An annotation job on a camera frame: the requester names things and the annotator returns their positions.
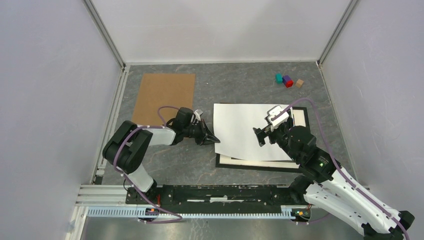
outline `brown cardboard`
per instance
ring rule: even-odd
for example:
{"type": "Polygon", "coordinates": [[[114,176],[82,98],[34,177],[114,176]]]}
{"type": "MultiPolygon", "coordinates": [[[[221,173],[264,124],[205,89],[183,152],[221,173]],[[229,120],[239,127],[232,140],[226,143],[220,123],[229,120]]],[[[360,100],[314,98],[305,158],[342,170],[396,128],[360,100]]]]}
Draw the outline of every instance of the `brown cardboard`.
{"type": "MultiPolygon", "coordinates": [[[[138,90],[131,121],[140,125],[163,125],[157,112],[162,106],[193,109],[195,74],[145,73],[138,90]]],[[[163,108],[165,121],[175,118],[177,110],[163,108]]]]}

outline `gray floor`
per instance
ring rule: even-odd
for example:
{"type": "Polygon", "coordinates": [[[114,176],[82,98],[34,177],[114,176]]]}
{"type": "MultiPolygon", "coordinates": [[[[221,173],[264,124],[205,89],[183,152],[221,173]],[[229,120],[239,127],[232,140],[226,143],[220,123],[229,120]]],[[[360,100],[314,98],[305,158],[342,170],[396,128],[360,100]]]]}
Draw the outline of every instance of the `gray floor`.
{"type": "MultiPolygon", "coordinates": [[[[131,66],[116,127],[124,120],[131,119],[141,79],[145,73],[196,74],[193,108],[204,111],[202,117],[211,129],[214,103],[289,104],[298,98],[309,97],[319,108],[324,132],[336,158],[353,175],[329,96],[315,62],[131,66]],[[304,80],[303,87],[286,88],[277,84],[276,73],[290,75],[293,80],[304,80]]],[[[308,103],[299,106],[307,107],[311,131],[317,136],[317,145],[323,148],[312,108],[308,103]]],[[[290,184],[296,177],[295,173],[215,168],[214,146],[197,146],[193,139],[186,139],[175,146],[150,147],[143,165],[159,185],[290,184]]],[[[123,178],[108,165],[102,184],[122,183],[123,178]]]]}

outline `cable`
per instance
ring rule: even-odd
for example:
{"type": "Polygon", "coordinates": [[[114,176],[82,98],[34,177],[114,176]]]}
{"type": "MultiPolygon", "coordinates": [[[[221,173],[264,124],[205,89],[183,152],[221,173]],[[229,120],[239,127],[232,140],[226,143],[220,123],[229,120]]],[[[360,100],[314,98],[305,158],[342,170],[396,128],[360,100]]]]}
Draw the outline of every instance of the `cable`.
{"type": "Polygon", "coordinates": [[[310,218],[306,218],[306,217],[304,217],[304,216],[302,216],[302,215],[299,215],[299,217],[300,217],[301,219],[306,220],[306,221],[309,221],[309,219],[310,219],[310,218]]]}
{"type": "MultiPolygon", "coordinates": [[[[132,132],[130,132],[128,134],[128,136],[126,136],[126,138],[123,140],[122,144],[119,146],[118,151],[116,152],[115,158],[113,159],[113,168],[115,169],[115,171],[117,171],[118,173],[120,173],[128,182],[129,184],[134,187],[134,189],[138,192],[138,194],[140,194],[140,196],[150,205],[152,205],[153,207],[157,208],[159,211],[173,215],[175,217],[177,217],[178,219],[171,219],[171,220],[165,220],[165,221],[144,221],[144,223],[146,224],[169,224],[169,223],[176,223],[179,222],[183,219],[183,217],[177,213],[168,211],[166,209],[161,208],[160,206],[157,206],[156,204],[154,204],[152,201],[150,201],[146,195],[136,186],[134,185],[134,183],[128,178],[127,174],[125,174],[122,170],[118,169],[117,167],[117,162],[118,162],[118,157],[120,156],[122,149],[124,148],[124,146],[127,144],[128,140],[138,131],[142,130],[142,129],[147,129],[148,126],[139,126],[136,129],[134,129],[132,132]]],[[[162,126],[149,126],[149,128],[160,128],[162,129],[162,126]]]]}
{"type": "Polygon", "coordinates": [[[162,123],[164,126],[167,125],[167,121],[165,121],[164,117],[161,115],[161,109],[176,109],[179,110],[176,106],[161,106],[157,109],[157,115],[159,116],[160,120],[162,120],[162,123]]]}
{"type": "Polygon", "coordinates": [[[328,213],[327,215],[325,215],[325,216],[323,216],[323,217],[321,217],[321,218],[318,218],[317,220],[308,221],[308,222],[295,221],[294,223],[295,223],[296,225],[317,224],[317,223],[320,223],[320,222],[324,221],[325,219],[327,219],[327,218],[328,218],[328,217],[330,217],[330,216],[331,216],[331,214],[330,214],[330,213],[328,213]]]}
{"type": "Polygon", "coordinates": [[[124,178],[123,179],[123,183],[122,183],[122,186],[123,186],[123,189],[125,189],[127,192],[128,192],[128,189],[125,187],[125,182],[126,182],[127,180],[124,178]]]}
{"type": "MultiPolygon", "coordinates": [[[[343,172],[342,169],[339,167],[339,165],[336,162],[336,159],[334,158],[334,154],[333,151],[330,147],[330,144],[324,134],[323,131],[323,127],[321,126],[321,118],[320,118],[320,114],[318,113],[318,109],[317,109],[317,105],[315,105],[315,102],[312,101],[312,99],[308,98],[308,97],[302,97],[299,98],[297,100],[295,100],[294,102],[292,102],[290,105],[288,105],[281,113],[279,113],[276,117],[274,118],[278,118],[279,116],[283,115],[285,112],[287,112],[290,108],[293,107],[293,105],[296,105],[300,102],[304,102],[307,101],[312,105],[313,111],[315,113],[315,117],[316,117],[316,121],[318,123],[318,128],[319,128],[319,132],[321,133],[321,137],[322,140],[324,142],[325,147],[327,148],[328,154],[330,155],[331,161],[334,164],[335,168],[337,169],[337,171],[340,173],[340,175],[346,180],[346,182],[348,182],[354,189],[356,188],[356,185],[349,179],[348,176],[346,176],[343,172]]],[[[402,224],[395,219],[394,217],[392,217],[392,214],[390,212],[388,212],[384,207],[382,207],[380,204],[378,204],[374,199],[372,199],[370,196],[368,196],[365,192],[363,192],[361,189],[356,189],[364,198],[366,198],[368,201],[370,201],[372,204],[374,204],[378,209],[380,209],[384,214],[386,214],[389,218],[391,218],[397,226],[399,226],[399,228],[402,230],[403,234],[405,235],[405,240],[410,240],[410,237],[407,233],[407,230],[404,228],[404,226],[402,226],[402,224]]]]}

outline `white paper sheet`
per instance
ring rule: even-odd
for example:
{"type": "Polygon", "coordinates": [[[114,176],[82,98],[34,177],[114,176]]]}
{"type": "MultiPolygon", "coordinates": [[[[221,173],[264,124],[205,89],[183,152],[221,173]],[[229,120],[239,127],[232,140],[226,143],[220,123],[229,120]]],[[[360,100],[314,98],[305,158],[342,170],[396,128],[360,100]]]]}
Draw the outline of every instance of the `white paper sheet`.
{"type": "Polygon", "coordinates": [[[213,132],[221,141],[215,143],[217,154],[253,161],[287,161],[290,157],[277,145],[259,146],[253,128],[264,128],[268,110],[277,104],[225,104],[213,105],[213,132]]]}

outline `white wall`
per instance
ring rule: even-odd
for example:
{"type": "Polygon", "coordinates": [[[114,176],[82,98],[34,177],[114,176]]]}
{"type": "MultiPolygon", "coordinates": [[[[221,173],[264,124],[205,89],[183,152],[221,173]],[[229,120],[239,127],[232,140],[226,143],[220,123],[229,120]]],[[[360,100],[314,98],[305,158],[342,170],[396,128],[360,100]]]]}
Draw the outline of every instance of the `white wall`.
{"type": "Polygon", "coordinates": [[[81,0],[2,0],[0,56],[0,239],[63,239],[120,68],[81,0]]]}
{"type": "Polygon", "coordinates": [[[424,235],[424,2],[360,1],[323,64],[359,180],[424,235]]]}
{"type": "Polygon", "coordinates": [[[93,0],[127,63],[315,61],[349,0],[93,0]]]}

